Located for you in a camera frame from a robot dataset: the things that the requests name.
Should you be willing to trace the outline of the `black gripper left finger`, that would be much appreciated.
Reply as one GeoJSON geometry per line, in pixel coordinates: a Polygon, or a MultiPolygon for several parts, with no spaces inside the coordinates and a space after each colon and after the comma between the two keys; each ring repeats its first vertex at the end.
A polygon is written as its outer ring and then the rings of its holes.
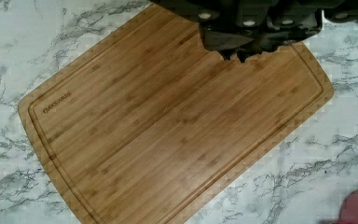
{"type": "Polygon", "coordinates": [[[225,61],[229,61],[241,46],[253,41],[245,35],[214,31],[203,26],[199,27],[199,31],[203,47],[218,52],[225,61]]]}

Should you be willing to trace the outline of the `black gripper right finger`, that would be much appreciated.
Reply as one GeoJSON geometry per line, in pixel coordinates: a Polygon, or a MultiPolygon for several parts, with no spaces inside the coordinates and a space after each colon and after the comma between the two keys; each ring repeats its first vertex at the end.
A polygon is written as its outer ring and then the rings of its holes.
{"type": "Polygon", "coordinates": [[[262,54],[263,52],[274,52],[280,46],[289,46],[295,42],[296,40],[289,37],[286,32],[262,34],[250,43],[240,46],[236,54],[240,62],[244,63],[251,56],[262,54]]]}

